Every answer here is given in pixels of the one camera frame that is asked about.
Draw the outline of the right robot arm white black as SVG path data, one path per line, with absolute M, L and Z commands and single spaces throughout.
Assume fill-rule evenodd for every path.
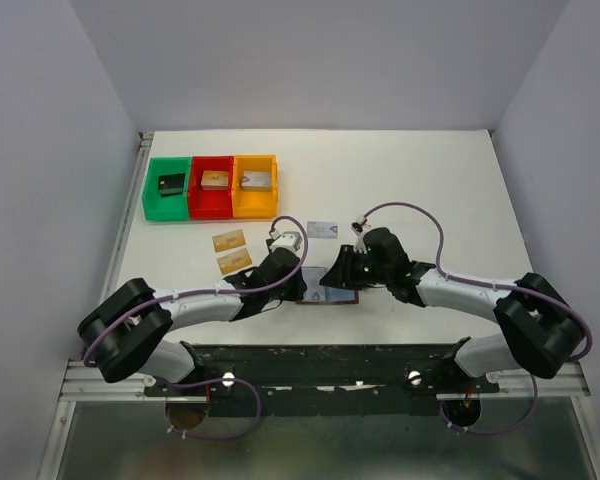
M 445 354 L 438 372 L 450 382 L 512 369 L 551 379 L 585 338 L 584 327 L 543 277 L 528 273 L 503 289 L 479 279 L 460 282 L 431 263 L 410 259 L 385 227 L 342 246 L 320 283 L 352 291 L 380 286 L 405 304 L 456 310 L 496 324 L 499 333 L 461 339 Z

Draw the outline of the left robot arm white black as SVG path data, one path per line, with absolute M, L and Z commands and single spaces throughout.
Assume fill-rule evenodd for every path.
M 197 380 L 203 371 L 191 347 L 164 340 L 172 329 L 210 322 L 234 322 L 261 314 L 274 302 L 296 301 L 306 291 L 304 256 L 284 248 L 270 251 L 257 267 L 223 278 L 216 286 L 160 292 L 134 278 L 83 319 L 77 333 L 83 363 L 116 383 L 145 373 L 171 383 Z

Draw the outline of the brown leather card holder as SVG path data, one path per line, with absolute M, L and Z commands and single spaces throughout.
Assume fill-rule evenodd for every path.
M 298 304 L 306 305 L 355 305 L 359 303 L 359 295 L 357 291 L 345 290 L 338 288 L 327 289 L 327 302 L 325 304 L 308 304 L 299 302 Z

